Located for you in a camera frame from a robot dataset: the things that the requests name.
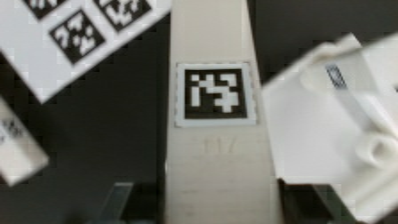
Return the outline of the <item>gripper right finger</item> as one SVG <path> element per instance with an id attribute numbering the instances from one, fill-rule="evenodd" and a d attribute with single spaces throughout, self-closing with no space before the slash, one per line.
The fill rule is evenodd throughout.
<path id="1" fill-rule="evenodd" d="M 356 224 L 328 184 L 291 184 L 282 179 L 276 183 L 285 224 Z"/>

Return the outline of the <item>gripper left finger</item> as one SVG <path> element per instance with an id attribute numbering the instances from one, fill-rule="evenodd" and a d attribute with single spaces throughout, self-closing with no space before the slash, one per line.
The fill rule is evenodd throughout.
<path id="1" fill-rule="evenodd" d="M 101 212 L 86 224 L 156 224 L 156 213 L 156 184 L 115 182 Z"/>

